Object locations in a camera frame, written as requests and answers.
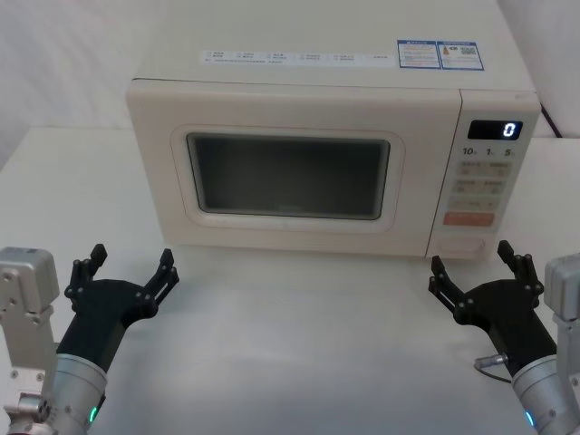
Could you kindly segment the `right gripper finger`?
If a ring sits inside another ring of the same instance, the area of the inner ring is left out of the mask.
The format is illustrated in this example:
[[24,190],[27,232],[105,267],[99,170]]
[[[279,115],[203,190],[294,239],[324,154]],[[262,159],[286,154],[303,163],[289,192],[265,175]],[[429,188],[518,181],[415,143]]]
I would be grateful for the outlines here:
[[467,295],[452,282],[439,256],[431,259],[430,270],[432,276],[429,292],[452,313],[457,324],[470,324],[471,312]]
[[516,254],[507,240],[499,241],[497,252],[500,259],[514,275],[516,281],[530,294],[541,295],[544,293],[544,286],[538,280],[533,257],[530,254]]

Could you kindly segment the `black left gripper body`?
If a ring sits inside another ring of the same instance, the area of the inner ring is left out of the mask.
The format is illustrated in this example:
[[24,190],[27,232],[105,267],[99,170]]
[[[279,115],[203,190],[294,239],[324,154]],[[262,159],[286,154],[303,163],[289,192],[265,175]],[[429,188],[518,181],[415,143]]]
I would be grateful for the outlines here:
[[57,346],[59,354],[80,357],[107,372],[127,329],[152,317],[152,296],[146,289],[121,280],[97,280],[69,285],[65,296],[74,317]]

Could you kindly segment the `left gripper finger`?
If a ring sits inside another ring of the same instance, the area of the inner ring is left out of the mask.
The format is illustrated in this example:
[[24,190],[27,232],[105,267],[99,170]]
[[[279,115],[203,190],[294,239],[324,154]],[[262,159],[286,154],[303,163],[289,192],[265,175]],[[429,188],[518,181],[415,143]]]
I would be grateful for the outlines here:
[[97,244],[87,258],[74,260],[70,282],[64,290],[64,295],[69,299],[73,299],[86,288],[104,264],[107,256],[108,253],[104,244]]
[[178,282],[179,274],[173,253],[169,248],[165,248],[159,259],[157,271],[142,287],[138,297],[138,317],[154,317],[159,311],[160,304]]

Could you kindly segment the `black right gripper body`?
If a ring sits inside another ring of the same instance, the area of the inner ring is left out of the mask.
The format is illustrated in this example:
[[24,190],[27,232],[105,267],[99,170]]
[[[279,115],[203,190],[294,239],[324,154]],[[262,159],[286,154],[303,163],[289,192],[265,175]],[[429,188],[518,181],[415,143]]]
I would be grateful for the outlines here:
[[458,324],[483,330],[514,376],[525,366],[556,354],[556,343],[536,313],[544,287],[538,281],[502,279],[465,293],[455,304]]

